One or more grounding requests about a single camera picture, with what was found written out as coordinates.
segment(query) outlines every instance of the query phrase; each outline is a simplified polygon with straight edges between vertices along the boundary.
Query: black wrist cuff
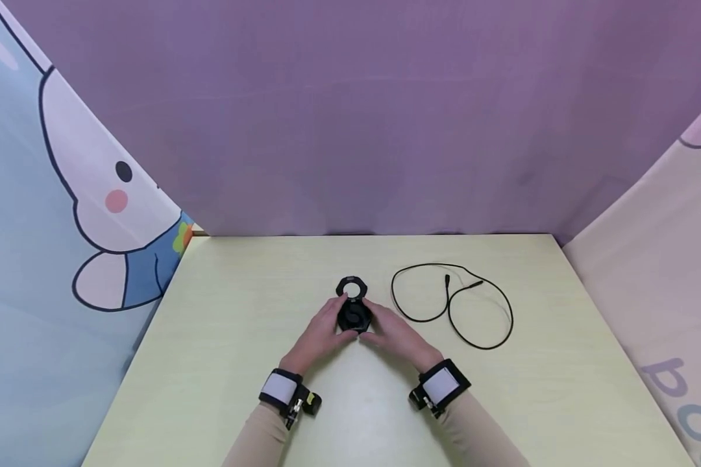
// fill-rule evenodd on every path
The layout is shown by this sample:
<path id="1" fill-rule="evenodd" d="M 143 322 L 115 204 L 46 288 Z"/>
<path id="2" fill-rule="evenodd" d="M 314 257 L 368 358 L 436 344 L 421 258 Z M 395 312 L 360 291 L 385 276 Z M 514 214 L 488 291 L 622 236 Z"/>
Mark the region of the black wrist cuff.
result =
<path id="1" fill-rule="evenodd" d="M 291 429 L 301 409 L 313 416 L 322 404 L 318 394 L 310 392 L 301 384 L 300 374 L 276 368 L 262 385 L 259 400 L 278 409 L 280 416 L 286 419 L 286 427 Z"/>
<path id="2" fill-rule="evenodd" d="M 419 410 L 428 406 L 436 418 L 471 385 L 450 359 L 419 375 L 418 380 L 420 384 L 410 392 L 410 401 Z"/>

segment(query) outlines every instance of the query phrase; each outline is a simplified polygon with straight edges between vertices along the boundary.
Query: white cartoon paw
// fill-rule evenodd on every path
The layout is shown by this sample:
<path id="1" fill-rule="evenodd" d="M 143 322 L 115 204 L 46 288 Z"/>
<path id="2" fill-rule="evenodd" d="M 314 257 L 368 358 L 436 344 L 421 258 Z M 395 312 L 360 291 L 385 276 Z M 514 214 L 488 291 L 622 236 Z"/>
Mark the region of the white cartoon paw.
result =
<path id="1" fill-rule="evenodd" d="M 100 252 L 80 267 L 72 290 L 86 306 L 100 311 L 116 311 L 123 308 L 126 279 L 125 255 Z"/>

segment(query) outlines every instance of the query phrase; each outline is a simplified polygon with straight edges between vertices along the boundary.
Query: purple wall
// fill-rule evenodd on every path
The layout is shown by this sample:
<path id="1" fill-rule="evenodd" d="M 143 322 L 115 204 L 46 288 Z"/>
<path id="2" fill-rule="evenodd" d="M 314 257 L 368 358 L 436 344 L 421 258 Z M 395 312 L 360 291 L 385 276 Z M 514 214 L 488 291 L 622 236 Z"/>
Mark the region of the purple wall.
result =
<path id="1" fill-rule="evenodd" d="M 5 2 L 211 234 L 566 241 L 701 112 L 701 0 Z"/>

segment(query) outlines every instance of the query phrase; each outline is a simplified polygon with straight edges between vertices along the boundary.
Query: blue cartoon shirt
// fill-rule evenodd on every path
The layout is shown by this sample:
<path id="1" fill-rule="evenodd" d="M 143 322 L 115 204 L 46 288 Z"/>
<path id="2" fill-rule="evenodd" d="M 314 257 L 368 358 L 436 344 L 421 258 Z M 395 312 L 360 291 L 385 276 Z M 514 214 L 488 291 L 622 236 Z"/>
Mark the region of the blue cartoon shirt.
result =
<path id="1" fill-rule="evenodd" d="M 193 221 L 186 213 L 143 250 L 125 254 L 127 279 L 123 308 L 147 304 L 163 295 L 187 247 Z"/>

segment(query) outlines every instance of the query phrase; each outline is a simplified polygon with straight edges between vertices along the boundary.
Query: black cable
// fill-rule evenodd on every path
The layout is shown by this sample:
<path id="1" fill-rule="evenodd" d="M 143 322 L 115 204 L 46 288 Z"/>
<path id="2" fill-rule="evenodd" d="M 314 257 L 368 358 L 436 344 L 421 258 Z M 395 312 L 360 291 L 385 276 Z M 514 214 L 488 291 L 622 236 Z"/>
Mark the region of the black cable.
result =
<path id="1" fill-rule="evenodd" d="M 402 307 L 400 304 L 398 304 L 397 297 L 395 296 L 395 279 L 397 279 L 397 276 L 401 272 L 405 272 L 406 270 L 411 270 L 415 269 L 416 267 L 423 267 L 423 266 L 448 266 L 448 267 L 459 267 L 459 269 L 463 269 L 465 272 L 467 272 L 469 275 L 473 276 L 475 279 L 477 279 L 477 282 L 474 282 L 473 284 L 466 285 L 462 289 L 458 289 L 457 291 L 452 294 L 452 296 L 449 295 L 449 274 L 444 275 L 444 289 L 446 292 L 446 304 L 444 305 L 444 310 L 442 310 L 438 315 L 434 316 L 433 318 L 428 318 L 428 319 L 416 319 L 413 318 L 412 316 L 409 316 L 409 314 L 405 313 L 403 311 Z M 468 340 L 465 338 L 462 333 L 460 333 L 460 330 L 457 329 L 457 326 L 454 324 L 454 321 L 452 320 L 452 301 L 457 294 L 459 294 L 461 291 L 473 289 L 474 287 L 478 287 L 479 285 L 483 284 L 484 282 L 492 285 L 495 287 L 496 290 L 499 291 L 499 293 L 504 297 L 504 300 L 506 300 L 506 305 L 509 308 L 509 330 L 506 334 L 506 336 L 501 340 L 498 344 L 496 345 L 491 345 L 489 347 L 482 347 L 480 345 L 474 344 L 472 341 Z M 460 336 L 460 339 L 465 341 L 465 344 L 468 344 L 471 347 L 474 347 L 476 349 L 480 350 L 493 350 L 495 348 L 501 347 L 511 336 L 511 332 L 514 330 L 514 312 L 511 309 L 511 304 L 509 303 L 509 298 L 504 294 L 504 291 L 501 290 L 501 288 L 498 285 L 495 285 L 492 281 L 489 281 L 485 277 L 480 277 L 477 274 L 473 274 L 473 272 L 470 272 L 470 270 L 467 269 L 467 267 L 460 266 L 460 265 L 451 265 L 449 263 L 421 263 L 420 265 L 413 265 L 413 266 L 408 266 L 408 267 L 403 267 L 403 269 L 400 269 L 399 271 L 395 272 L 395 275 L 393 276 L 393 280 L 389 284 L 389 288 L 391 289 L 391 293 L 393 293 L 393 302 L 395 303 L 395 306 L 397 307 L 398 310 L 400 310 L 400 313 L 402 313 L 405 318 L 408 320 L 413 321 L 414 323 L 431 323 L 433 320 L 437 320 L 444 315 L 444 313 L 447 314 L 447 318 L 449 318 L 449 324 L 452 324 L 452 329 L 454 329 L 455 333 Z"/>

